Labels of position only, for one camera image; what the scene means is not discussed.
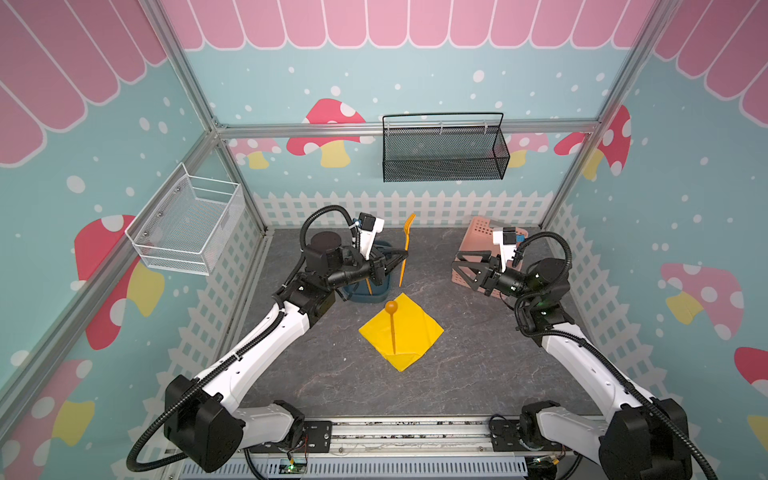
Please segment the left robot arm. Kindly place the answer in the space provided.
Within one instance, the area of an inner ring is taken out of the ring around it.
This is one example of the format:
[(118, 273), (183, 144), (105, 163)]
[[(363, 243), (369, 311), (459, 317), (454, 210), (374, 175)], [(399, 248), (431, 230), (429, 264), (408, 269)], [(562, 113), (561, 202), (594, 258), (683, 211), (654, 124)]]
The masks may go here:
[(375, 244), (385, 221), (352, 217), (340, 205), (313, 212), (299, 230), (300, 257), (273, 293), (264, 319), (226, 355), (194, 378), (178, 375), (165, 391), (165, 409), (131, 447), (126, 467), (148, 472), (185, 459), (205, 472), (225, 465), (238, 451), (270, 443), (293, 449), (304, 416), (275, 401), (244, 408), (252, 385), (295, 340), (307, 333), (349, 285), (380, 285), (407, 251)]

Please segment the yellow paper napkin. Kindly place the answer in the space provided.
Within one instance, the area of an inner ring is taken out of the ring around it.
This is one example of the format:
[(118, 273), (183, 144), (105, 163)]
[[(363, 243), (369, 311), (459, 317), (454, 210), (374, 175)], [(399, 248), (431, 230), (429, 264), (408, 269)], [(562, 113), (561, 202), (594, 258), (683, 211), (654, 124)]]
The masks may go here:
[(398, 372), (404, 372), (421, 359), (443, 334), (443, 328), (406, 294), (394, 300), (399, 308), (395, 315), (397, 353), (392, 353), (389, 315), (384, 308), (365, 323), (359, 333)]

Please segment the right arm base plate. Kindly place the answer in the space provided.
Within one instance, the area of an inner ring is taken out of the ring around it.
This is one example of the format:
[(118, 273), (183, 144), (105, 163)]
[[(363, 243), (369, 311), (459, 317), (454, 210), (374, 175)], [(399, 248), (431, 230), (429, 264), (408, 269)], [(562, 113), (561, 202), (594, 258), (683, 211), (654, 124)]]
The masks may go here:
[(567, 447), (546, 440), (534, 431), (532, 423), (526, 417), (520, 427), (518, 417), (494, 414), (488, 419), (487, 427), (494, 452), (569, 452)]

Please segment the dark teal plastic tub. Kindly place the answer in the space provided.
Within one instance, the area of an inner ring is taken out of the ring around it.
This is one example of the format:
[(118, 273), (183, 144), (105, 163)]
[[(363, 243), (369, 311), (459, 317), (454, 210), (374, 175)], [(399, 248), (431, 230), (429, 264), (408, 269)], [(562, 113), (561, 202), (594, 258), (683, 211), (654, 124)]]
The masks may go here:
[(358, 282), (353, 285), (344, 286), (342, 291), (347, 300), (356, 303), (378, 304), (386, 301), (390, 287), (391, 276), (386, 276), (380, 285), (371, 285), (373, 295), (369, 296), (365, 282)]

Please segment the orange plastic spoon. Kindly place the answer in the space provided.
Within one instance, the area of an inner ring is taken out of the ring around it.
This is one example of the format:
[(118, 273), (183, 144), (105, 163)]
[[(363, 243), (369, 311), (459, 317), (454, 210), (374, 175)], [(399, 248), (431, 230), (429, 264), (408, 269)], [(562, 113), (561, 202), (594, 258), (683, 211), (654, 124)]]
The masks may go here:
[(397, 333), (396, 333), (396, 321), (395, 321), (395, 315), (398, 311), (399, 305), (397, 301), (389, 301), (385, 305), (385, 312), (389, 315), (389, 324), (390, 324), (390, 337), (391, 337), (391, 347), (392, 347), (392, 353), (397, 353)]

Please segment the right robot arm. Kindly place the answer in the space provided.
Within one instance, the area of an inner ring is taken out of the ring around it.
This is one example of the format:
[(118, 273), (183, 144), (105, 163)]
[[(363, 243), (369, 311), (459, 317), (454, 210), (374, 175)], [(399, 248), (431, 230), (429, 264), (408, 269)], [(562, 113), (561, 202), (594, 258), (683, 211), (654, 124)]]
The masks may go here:
[(534, 452), (558, 445), (598, 465), (609, 479), (689, 479), (699, 468), (716, 470), (689, 436), (687, 415), (671, 398), (660, 399), (625, 376), (561, 304), (569, 292), (573, 255), (559, 234), (522, 238), (514, 228), (493, 233), (499, 251), (457, 252), (452, 270), (474, 291), (499, 294), (517, 331), (555, 358), (598, 407), (592, 420), (545, 400), (522, 407), (515, 425), (489, 421), (495, 440), (516, 439)]

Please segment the orange plastic fork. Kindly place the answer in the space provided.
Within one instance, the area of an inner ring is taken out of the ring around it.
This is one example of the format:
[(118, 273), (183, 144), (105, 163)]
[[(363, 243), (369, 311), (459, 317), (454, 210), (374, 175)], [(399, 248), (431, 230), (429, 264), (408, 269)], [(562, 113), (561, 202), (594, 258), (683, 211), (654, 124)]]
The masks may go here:
[[(404, 231), (404, 235), (405, 235), (405, 242), (404, 242), (404, 250), (405, 251), (408, 251), (409, 247), (410, 247), (410, 240), (411, 240), (410, 230), (412, 228), (412, 225), (413, 225), (415, 219), (416, 219), (416, 214), (412, 213), (407, 218), (407, 220), (405, 221), (404, 226), (403, 226), (403, 231)], [(406, 266), (407, 266), (407, 260), (404, 259), (402, 264), (401, 264), (401, 270), (400, 270), (400, 275), (399, 275), (399, 282), (398, 282), (398, 286), (399, 287), (403, 286), (405, 272), (406, 272)]]

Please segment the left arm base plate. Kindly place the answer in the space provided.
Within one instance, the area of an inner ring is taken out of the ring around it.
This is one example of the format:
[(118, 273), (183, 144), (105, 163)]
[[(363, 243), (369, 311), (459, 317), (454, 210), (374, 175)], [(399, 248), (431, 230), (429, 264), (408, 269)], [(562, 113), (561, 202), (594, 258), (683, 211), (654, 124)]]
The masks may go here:
[(305, 420), (300, 431), (289, 433), (288, 439), (280, 442), (259, 444), (248, 448), (250, 453), (303, 455), (304, 453), (328, 453), (332, 437), (331, 421)]

